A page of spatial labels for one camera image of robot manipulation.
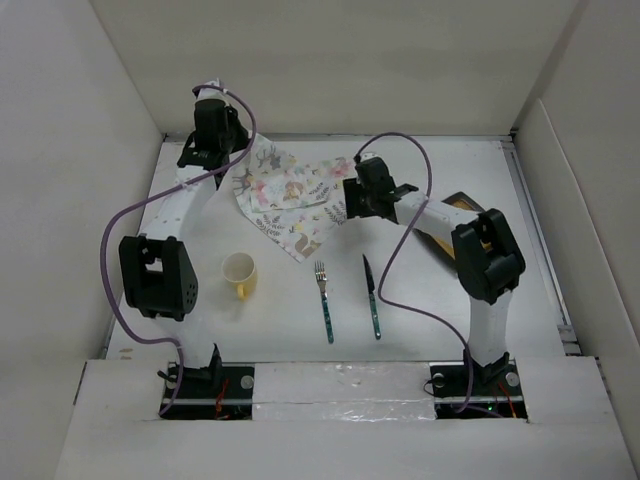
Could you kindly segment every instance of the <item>napkin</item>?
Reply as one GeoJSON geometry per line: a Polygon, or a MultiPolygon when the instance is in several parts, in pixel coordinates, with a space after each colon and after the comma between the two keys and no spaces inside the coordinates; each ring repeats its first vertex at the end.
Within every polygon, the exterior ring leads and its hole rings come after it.
{"type": "Polygon", "coordinates": [[[356,176],[344,157],[303,163],[262,135],[230,172],[244,215],[297,261],[347,220],[342,180],[356,176]]]}

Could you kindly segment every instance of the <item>white panel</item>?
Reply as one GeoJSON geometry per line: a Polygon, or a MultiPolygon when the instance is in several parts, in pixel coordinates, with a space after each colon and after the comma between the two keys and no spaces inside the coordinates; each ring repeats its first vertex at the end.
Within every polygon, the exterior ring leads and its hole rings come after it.
{"type": "Polygon", "coordinates": [[[86,0],[6,3],[0,65],[0,360],[85,359],[108,326],[102,231],[161,138],[86,0]]]}
{"type": "Polygon", "coordinates": [[[50,479],[56,471],[84,360],[5,363],[0,375],[2,479],[50,479]]]}
{"type": "Polygon", "coordinates": [[[559,424],[152,420],[161,366],[89,363],[56,479],[636,478],[613,417],[559,424]]]}
{"type": "Polygon", "coordinates": [[[640,3],[591,0],[517,138],[578,338],[640,467],[640,3]]]}
{"type": "Polygon", "coordinates": [[[572,323],[583,349],[600,357],[613,407],[637,465],[640,346],[580,187],[540,101],[516,140],[572,323]]]}
{"type": "Polygon", "coordinates": [[[545,357],[518,361],[530,423],[599,423],[613,409],[593,357],[545,357]]]}
{"type": "Polygon", "coordinates": [[[165,132],[219,76],[263,132],[506,134],[576,0],[92,0],[165,132]]]}
{"type": "Polygon", "coordinates": [[[260,363],[253,419],[434,420],[433,397],[422,390],[430,376],[418,362],[260,363]]]}
{"type": "Polygon", "coordinates": [[[542,101],[640,335],[640,2],[589,2],[542,101]]]}

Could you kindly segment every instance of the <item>mug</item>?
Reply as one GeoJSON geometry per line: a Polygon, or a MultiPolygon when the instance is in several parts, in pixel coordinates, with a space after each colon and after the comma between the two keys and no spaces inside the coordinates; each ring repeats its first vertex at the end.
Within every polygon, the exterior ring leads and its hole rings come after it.
{"type": "Polygon", "coordinates": [[[222,262],[222,275],[234,287],[240,300],[246,300],[258,283],[256,264],[251,255],[233,253],[222,262]]]}

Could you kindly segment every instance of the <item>cup handle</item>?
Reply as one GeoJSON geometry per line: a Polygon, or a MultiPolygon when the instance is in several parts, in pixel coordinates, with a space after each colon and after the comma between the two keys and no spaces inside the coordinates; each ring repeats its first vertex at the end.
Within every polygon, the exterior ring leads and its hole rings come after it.
{"type": "Polygon", "coordinates": [[[245,291],[244,291],[244,285],[238,285],[238,287],[236,288],[236,291],[238,292],[238,298],[240,300],[247,299],[247,295],[245,294],[245,291]]]}

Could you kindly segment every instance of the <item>white wall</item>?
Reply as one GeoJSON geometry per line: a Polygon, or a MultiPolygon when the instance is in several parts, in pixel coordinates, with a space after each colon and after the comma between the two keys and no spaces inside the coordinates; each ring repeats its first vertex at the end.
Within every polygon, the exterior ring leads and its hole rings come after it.
{"type": "Polygon", "coordinates": [[[87,0],[0,1],[3,479],[55,472],[82,365],[108,325],[100,236],[146,194],[160,143],[87,0]]]}
{"type": "Polygon", "coordinates": [[[215,76],[263,132],[506,134],[576,0],[91,0],[156,123],[215,76]]]}
{"type": "Polygon", "coordinates": [[[640,3],[591,0],[516,141],[567,307],[640,467],[640,3]]]}

